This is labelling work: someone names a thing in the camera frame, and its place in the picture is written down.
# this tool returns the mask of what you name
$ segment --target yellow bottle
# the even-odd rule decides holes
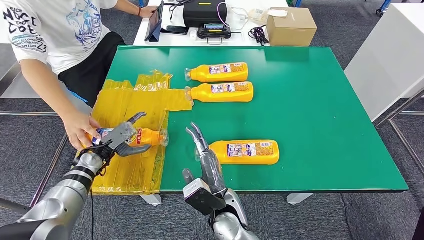
[[[185,97],[191,101],[192,105],[194,105],[194,99],[204,103],[250,102],[253,95],[253,84],[249,81],[220,84],[203,83],[198,87],[185,87]]]
[[[280,158],[274,140],[217,141],[209,145],[221,164],[272,165]]]
[[[197,80],[202,83],[244,82],[248,75],[248,64],[245,62],[200,65],[194,69],[185,69],[185,80]]]
[[[102,136],[105,137],[108,135],[113,128],[98,128],[97,132]],[[128,139],[126,143],[131,147],[138,147],[145,144],[151,144],[152,146],[158,146],[162,145],[164,147],[168,146],[169,138],[168,138],[168,131],[166,129],[163,129],[161,131],[153,131],[149,128],[144,127],[136,127],[135,130],[137,133],[131,137],[131,139]],[[100,144],[100,139],[97,139],[95,137],[92,137],[90,135],[90,139],[92,143],[95,145]]]

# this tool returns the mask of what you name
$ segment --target green table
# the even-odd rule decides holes
[[[173,74],[171,88],[195,87],[185,68],[247,62],[254,86],[249,103],[203,103],[169,113],[169,146],[161,192],[181,192],[182,170],[201,176],[195,145],[185,132],[195,122],[209,143],[271,139],[274,165],[223,165],[229,188],[245,192],[402,192],[402,175],[327,47],[135,47],[118,49],[108,74],[130,80],[157,69]]]

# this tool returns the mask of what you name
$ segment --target white t-shirt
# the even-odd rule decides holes
[[[18,61],[49,63],[55,74],[90,56],[110,30],[102,24],[100,9],[118,0],[0,0],[1,19]]]

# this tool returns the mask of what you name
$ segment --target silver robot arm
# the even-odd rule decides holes
[[[209,225],[220,240],[259,240],[248,231],[248,220],[239,196],[224,182],[221,164],[214,151],[209,149],[199,127],[191,123],[194,130],[186,128],[196,145],[196,156],[200,159],[201,178],[194,178],[188,168],[182,171],[187,186],[184,187],[185,202],[209,215]]]
[[[133,124],[145,115],[137,113],[103,137],[100,145],[84,149],[71,171],[38,204],[16,223],[0,228],[0,239],[69,239],[95,177],[109,165],[115,153],[125,157],[143,153],[151,147],[149,144],[140,147],[126,144],[126,140],[136,134]]]

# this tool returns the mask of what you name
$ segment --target black case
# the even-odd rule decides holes
[[[218,4],[225,0],[192,0],[184,4],[182,18],[188,28],[198,28],[203,24],[222,24],[218,17]],[[219,15],[225,22],[227,20],[227,6],[219,6]]]

